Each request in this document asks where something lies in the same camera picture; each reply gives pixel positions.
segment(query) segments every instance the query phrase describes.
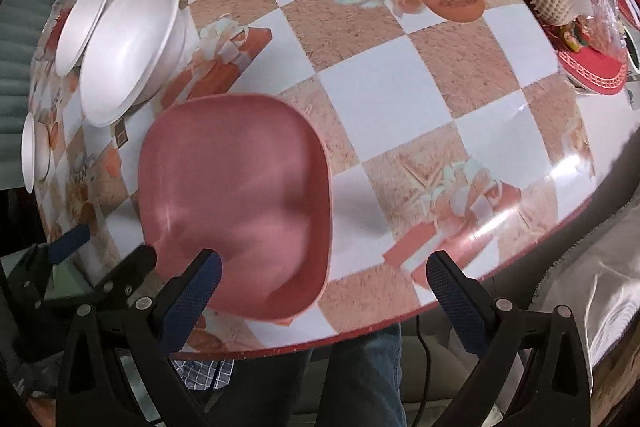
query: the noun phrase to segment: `grid patterned cloth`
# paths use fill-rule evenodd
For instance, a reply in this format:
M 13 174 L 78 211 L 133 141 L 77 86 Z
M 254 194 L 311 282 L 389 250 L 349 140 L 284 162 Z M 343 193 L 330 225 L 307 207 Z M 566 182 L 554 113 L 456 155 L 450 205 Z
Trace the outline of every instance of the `grid patterned cloth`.
M 89 223 L 76 261 L 94 282 L 143 242 L 138 159 L 172 104 L 272 94 L 328 150 L 334 237 L 318 301 L 278 323 L 206 309 L 190 358 L 272 355 L 414 315 L 434 303 L 431 251 L 483 277 L 596 186 L 574 90 L 522 0 L 181 0 L 180 73 L 111 128 L 84 119 L 78 70 L 51 67 L 55 17 L 72 3 L 56 6 L 32 64 L 52 150 L 35 192 L 50 240 Z
M 231 372 L 234 369 L 233 360 L 222 360 L 220 362 L 214 360 L 209 362 L 172 360 L 172 363 L 187 388 L 194 391 L 206 391 L 212 384 L 214 389 L 225 387 L 229 383 Z M 221 367 L 216 376 L 218 365 L 221 365 Z

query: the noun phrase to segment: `jeans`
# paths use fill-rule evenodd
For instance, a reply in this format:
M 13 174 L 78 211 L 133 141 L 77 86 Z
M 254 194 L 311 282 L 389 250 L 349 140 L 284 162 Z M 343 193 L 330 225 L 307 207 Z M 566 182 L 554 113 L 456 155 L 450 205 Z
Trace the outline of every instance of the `jeans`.
M 332 348 L 316 427 L 405 427 L 398 324 Z M 214 427 L 284 427 L 311 351 L 238 360 L 208 413 Z

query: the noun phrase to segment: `pink tray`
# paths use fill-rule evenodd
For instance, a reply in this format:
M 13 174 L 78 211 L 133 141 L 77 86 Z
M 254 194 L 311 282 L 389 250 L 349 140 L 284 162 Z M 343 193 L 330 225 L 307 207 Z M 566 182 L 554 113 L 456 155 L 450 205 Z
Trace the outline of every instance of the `pink tray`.
M 146 135 L 138 174 L 145 241 L 163 278 L 210 248 L 223 261 L 214 310 L 279 321 L 321 294 L 332 238 L 329 165 L 289 105 L 260 94 L 175 105 Z

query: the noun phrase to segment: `gray curtain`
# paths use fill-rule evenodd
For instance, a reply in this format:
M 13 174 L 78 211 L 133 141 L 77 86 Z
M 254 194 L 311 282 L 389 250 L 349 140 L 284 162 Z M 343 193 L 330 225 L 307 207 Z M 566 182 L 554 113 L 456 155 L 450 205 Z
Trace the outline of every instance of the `gray curtain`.
M 20 141 L 28 112 L 31 57 L 54 1 L 0 4 L 0 190 L 24 186 Z

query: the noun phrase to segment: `large white bowl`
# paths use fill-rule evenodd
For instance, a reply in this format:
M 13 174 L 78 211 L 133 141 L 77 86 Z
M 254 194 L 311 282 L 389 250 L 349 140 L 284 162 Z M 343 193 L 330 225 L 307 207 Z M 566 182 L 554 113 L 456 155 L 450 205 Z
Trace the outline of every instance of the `large white bowl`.
M 20 156 L 22 160 L 22 177 L 27 192 L 33 190 L 33 182 L 43 180 L 49 172 L 49 133 L 40 122 L 33 120 L 33 115 L 27 113 L 22 128 L 22 146 Z
M 106 9 L 80 70 L 80 102 L 90 124 L 110 125 L 168 79 L 184 45 L 179 1 L 115 0 Z
M 111 0 L 77 0 L 60 33 L 56 49 L 56 73 L 65 76 L 80 59 L 84 48 Z

